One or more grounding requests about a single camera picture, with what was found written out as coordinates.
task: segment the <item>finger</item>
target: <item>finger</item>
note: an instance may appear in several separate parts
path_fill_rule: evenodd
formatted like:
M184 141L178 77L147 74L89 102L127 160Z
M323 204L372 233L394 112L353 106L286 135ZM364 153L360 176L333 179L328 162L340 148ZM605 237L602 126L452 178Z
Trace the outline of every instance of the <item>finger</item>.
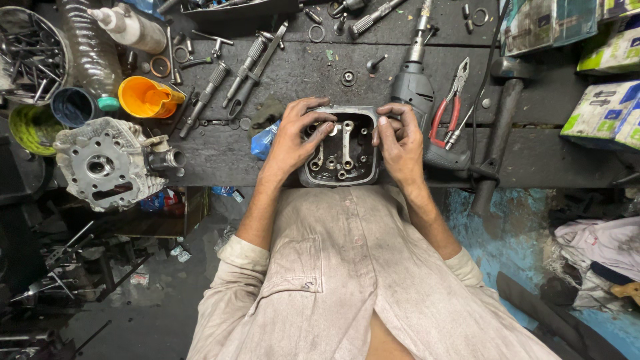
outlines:
M387 118L387 120L389 120L389 122L391 123L391 126L394 128L394 131L396 132L396 139L398 139L398 141L400 141L400 139L402 139L400 136L402 136L402 134L404 134L402 132L403 129L403 125L402 122L400 120L396 120L396 119L389 119ZM374 127L373 128L373 132L371 133L371 145L373 145L374 147L378 146L380 144L380 137L378 136L378 127Z
M314 133L311 134L311 137L309 138L309 140L307 140L302 145L303 148L305 149L305 152L311 154L316 149L316 147L320 144L320 142L324 140L324 138L326 138L326 136L333 131L334 127L335 127L335 124L333 122L327 122L320 125L314 131Z
M376 109L380 115L395 115L400 117L400 121L407 128L407 132L412 134L414 131L420 131L418 128L418 120L415 117L413 108L407 104L396 104L390 102Z
M378 136L383 153L400 147L396 140L396 132L386 116L378 118Z
M302 116L307 112L307 110L317 108L318 106L329 105L329 102L330 100L328 97L306 97L290 103L287 106L289 113L287 114L287 110L285 110L285 114Z
M315 124L316 122L328 122L328 121L333 122L336 120L338 120L338 118L335 117L335 115L332 115L329 113L323 113L320 111L311 111L310 113L305 114L305 116L301 117L296 122L296 127L302 130L311 124Z

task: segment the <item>peeling blue paint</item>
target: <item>peeling blue paint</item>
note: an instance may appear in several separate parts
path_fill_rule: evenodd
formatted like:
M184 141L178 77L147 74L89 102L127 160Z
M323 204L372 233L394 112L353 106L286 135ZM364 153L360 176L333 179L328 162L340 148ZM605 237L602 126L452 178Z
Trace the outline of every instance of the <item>peeling blue paint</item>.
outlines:
M540 189L497 189L493 194L493 221L469 213L473 195L449 189L447 223L484 274L484 283L495 289L498 271L504 272L534 294L544 282L543 245L548 239L547 197ZM537 322L500 300L527 329ZM573 311L577 318L599 332L629 359L640 359L640 316L611 315L595 310Z

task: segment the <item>man's left hand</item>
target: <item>man's left hand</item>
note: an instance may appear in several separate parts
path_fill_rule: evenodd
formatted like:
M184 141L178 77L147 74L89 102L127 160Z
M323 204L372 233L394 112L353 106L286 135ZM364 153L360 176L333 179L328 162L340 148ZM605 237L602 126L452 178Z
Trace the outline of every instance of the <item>man's left hand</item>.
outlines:
M291 172L309 159L320 142L331 133L337 117L329 113L307 111L326 105L329 105L328 97L306 97L287 105L267 160L260 171L261 177L283 182ZM317 122L325 124L319 125L311 137L304 141L302 131Z

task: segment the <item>shirt pocket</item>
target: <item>shirt pocket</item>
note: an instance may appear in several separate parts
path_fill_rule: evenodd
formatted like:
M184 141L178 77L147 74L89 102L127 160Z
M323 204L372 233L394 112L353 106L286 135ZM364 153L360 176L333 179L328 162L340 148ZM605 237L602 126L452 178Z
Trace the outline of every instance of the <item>shirt pocket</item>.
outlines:
M281 291L322 293L322 275L322 248L318 236L280 238L271 250L267 275L247 316L255 313L260 300Z

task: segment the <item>orange plastic cup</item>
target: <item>orange plastic cup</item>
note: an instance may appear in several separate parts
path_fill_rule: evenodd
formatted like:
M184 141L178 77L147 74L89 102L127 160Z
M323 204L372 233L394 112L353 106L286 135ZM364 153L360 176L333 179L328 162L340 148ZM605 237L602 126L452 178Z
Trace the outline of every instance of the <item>orange plastic cup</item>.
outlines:
M124 79L118 97L124 110L135 117L169 117L184 102L181 93L144 76Z

